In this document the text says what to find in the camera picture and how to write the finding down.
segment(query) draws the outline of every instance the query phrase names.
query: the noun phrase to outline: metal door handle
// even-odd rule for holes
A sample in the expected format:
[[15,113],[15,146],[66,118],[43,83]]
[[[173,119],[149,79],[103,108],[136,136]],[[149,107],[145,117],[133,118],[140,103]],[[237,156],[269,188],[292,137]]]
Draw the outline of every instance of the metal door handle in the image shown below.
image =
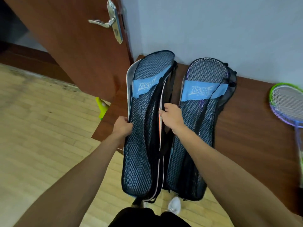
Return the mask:
[[122,32],[119,24],[119,15],[117,12],[117,8],[112,2],[112,0],[107,1],[107,10],[109,14],[109,21],[108,22],[102,22],[100,20],[89,20],[89,23],[100,25],[104,28],[112,27],[115,38],[118,41],[119,44],[123,42]]
[[104,28],[109,28],[110,26],[112,26],[112,24],[115,21],[116,21],[115,18],[112,17],[108,22],[103,22],[100,20],[89,20],[89,23],[97,24],[97,25],[103,26]]

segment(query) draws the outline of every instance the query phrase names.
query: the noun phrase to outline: forearm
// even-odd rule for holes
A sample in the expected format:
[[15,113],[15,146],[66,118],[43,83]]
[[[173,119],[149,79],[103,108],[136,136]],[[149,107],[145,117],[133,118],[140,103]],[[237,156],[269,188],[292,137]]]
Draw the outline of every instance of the forearm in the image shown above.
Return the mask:
[[267,187],[238,164],[185,126],[175,133],[236,226],[301,226]]
[[119,141],[115,134],[111,134],[89,156],[44,192],[15,227],[79,226],[98,192]]

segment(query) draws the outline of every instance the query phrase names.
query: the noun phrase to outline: badminton racket bag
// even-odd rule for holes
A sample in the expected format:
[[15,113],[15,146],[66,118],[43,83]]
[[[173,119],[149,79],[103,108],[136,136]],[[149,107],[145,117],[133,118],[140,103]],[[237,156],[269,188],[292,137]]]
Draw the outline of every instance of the badminton racket bag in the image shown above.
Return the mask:
[[[211,147],[218,115],[235,89],[236,72],[213,58],[193,61],[183,79],[179,107],[184,123]],[[176,136],[170,150],[165,188],[191,201],[201,200],[206,190],[205,181]]]
[[128,121],[133,123],[125,139],[122,189],[140,203],[154,202],[164,182],[161,146],[164,124],[158,114],[171,98],[177,63],[171,51],[158,51],[135,62],[127,72]]

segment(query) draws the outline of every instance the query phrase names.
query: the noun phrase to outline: door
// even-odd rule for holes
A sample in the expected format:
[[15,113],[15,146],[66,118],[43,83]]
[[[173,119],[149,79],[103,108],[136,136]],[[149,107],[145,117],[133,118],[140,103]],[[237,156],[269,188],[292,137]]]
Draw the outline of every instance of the door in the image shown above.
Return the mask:
[[38,42],[84,92],[112,101],[133,62],[120,12],[123,41],[112,27],[89,23],[109,21],[108,0],[5,0]]

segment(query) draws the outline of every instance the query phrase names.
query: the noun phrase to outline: white shoe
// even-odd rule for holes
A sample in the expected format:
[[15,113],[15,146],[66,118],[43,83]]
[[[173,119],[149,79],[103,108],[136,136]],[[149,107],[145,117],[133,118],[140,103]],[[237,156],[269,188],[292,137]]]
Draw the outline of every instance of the white shoe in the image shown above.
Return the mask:
[[178,197],[174,197],[170,202],[169,202],[169,207],[167,211],[172,212],[173,214],[178,215],[181,211],[181,201]]

